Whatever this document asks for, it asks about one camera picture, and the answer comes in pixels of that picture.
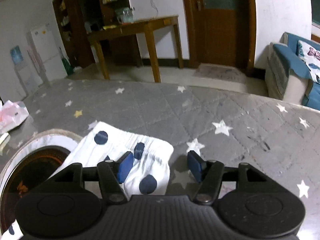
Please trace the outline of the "butterfly print cushion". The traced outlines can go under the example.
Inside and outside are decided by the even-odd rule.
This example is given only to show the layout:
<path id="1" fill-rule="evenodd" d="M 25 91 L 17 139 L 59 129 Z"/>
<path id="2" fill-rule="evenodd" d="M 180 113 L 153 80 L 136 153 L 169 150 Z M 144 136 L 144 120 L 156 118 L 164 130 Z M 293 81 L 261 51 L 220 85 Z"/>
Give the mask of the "butterfly print cushion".
<path id="1" fill-rule="evenodd" d="M 299 40 L 297 43 L 297 55 L 308 67 L 313 82 L 319 83 L 319 50 Z"/>

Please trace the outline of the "grey star quilted table cover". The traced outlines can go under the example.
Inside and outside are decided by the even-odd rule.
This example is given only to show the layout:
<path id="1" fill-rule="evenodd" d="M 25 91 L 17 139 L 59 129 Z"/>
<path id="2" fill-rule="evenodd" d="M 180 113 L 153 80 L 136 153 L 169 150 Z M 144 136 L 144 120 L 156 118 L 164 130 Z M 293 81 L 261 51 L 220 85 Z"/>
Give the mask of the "grey star quilted table cover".
<path id="1" fill-rule="evenodd" d="M 187 150 L 227 166 L 246 162 L 297 195 L 306 217 L 299 239 L 319 239 L 319 111 L 263 96 L 163 83 L 104 80 L 55 81 L 24 103 L 28 118 L 10 132 L 1 152 L 1 184 L 26 155 L 31 139 L 55 142 L 66 152 L 97 122 L 156 137 L 174 152 L 169 194 L 196 191 Z"/>

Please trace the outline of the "white navy polka-dot garment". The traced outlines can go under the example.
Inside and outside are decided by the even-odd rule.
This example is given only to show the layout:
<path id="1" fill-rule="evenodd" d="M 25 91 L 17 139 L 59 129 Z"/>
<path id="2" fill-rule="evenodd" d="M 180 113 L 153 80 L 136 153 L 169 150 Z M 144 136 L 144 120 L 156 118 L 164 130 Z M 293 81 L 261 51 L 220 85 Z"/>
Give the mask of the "white navy polka-dot garment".
<path id="1" fill-rule="evenodd" d="M 124 183 L 127 202 L 106 203 L 97 165 L 133 153 Z M 173 147 L 166 141 L 98 123 L 42 184 L 15 207 L 4 239 L 154 239 L 170 209 L 162 198 Z"/>

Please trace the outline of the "pink tissue pack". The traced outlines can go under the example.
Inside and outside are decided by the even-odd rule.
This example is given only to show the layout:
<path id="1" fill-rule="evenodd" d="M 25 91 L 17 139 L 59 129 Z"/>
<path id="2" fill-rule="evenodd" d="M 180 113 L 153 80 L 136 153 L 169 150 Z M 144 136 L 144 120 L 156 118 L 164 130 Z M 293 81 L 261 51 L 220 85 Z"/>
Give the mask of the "pink tissue pack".
<path id="1" fill-rule="evenodd" d="M 29 116 L 27 107 L 22 101 L 8 100 L 1 107 L 0 133 L 4 134 L 20 126 Z"/>

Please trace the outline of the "water dispenser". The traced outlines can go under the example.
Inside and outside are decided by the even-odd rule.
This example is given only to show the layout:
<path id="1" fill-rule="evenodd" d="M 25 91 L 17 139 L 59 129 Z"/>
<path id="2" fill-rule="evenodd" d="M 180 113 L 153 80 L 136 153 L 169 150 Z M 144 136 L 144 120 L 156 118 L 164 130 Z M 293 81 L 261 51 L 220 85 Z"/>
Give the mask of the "water dispenser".
<path id="1" fill-rule="evenodd" d="M 32 62 L 29 62 L 25 51 L 19 46 L 10 50 L 10 56 L 14 63 L 14 70 L 19 82 L 27 95 L 35 93 L 42 83 Z"/>

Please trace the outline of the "blue sectional sofa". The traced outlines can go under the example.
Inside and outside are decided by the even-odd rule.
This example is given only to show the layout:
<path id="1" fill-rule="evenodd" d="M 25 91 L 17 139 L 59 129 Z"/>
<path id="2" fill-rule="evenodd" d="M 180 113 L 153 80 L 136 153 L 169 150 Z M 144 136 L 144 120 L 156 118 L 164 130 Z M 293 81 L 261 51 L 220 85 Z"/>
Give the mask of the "blue sectional sofa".
<path id="1" fill-rule="evenodd" d="M 299 40 L 319 50 L 319 38 L 308 40 L 287 32 L 279 43 L 268 46 L 265 73 L 268 96 L 319 110 L 319 83 L 313 82 L 308 67 L 297 55 Z"/>

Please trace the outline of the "brown wooden door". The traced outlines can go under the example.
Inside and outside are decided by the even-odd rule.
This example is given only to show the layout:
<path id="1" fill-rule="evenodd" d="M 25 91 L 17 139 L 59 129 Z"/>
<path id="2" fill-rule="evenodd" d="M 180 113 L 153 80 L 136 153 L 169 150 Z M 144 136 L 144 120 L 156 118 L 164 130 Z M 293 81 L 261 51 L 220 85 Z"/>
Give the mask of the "brown wooden door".
<path id="1" fill-rule="evenodd" d="M 189 43 L 189 66 L 202 63 L 254 67 L 255 0 L 183 0 Z"/>

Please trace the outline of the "round induction cooktop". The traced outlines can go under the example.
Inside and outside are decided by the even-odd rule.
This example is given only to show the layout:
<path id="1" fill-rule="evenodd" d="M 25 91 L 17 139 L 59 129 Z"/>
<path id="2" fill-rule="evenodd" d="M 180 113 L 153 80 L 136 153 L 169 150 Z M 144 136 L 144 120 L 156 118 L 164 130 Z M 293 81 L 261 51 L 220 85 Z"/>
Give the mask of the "round induction cooktop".
<path id="1" fill-rule="evenodd" d="M 1 171 L 1 232 L 15 220 L 15 206 L 29 191 L 62 165 L 82 137 L 62 129 L 33 136 L 20 147 Z"/>

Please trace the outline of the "dark wooden shelf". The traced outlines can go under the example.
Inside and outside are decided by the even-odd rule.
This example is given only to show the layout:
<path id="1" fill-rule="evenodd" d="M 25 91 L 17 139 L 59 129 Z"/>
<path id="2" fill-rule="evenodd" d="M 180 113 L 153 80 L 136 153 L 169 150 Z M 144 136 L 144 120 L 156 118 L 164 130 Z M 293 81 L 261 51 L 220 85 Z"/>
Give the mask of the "dark wooden shelf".
<path id="1" fill-rule="evenodd" d="M 118 25 L 116 10 L 129 0 L 53 0 L 55 17 L 71 67 L 94 63 L 87 35 L 107 25 Z"/>

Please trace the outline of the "glass jug on table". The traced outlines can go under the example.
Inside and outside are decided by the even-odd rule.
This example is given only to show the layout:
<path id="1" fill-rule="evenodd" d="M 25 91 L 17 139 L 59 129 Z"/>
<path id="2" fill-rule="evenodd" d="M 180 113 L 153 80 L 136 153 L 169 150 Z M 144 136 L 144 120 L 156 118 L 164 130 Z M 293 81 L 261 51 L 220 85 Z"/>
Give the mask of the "glass jug on table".
<path id="1" fill-rule="evenodd" d="M 134 15 L 133 15 L 134 11 L 135 11 L 135 8 L 129 8 L 129 7 L 116 9 L 115 12 L 116 12 L 118 22 L 120 24 L 133 23 L 135 21 Z"/>

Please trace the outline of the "white refrigerator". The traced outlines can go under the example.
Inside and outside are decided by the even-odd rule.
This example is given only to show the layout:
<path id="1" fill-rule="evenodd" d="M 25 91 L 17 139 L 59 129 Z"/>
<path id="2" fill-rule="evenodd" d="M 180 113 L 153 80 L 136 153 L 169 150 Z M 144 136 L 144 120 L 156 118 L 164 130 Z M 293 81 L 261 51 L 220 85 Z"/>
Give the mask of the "white refrigerator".
<path id="1" fill-rule="evenodd" d="M 48 81 L 63 79 L 67 72 L 61 53 L 56 45 L 50 24 L 44 24 L 29 31 L 30 46 L 39 64 L 40 70 Z"/>

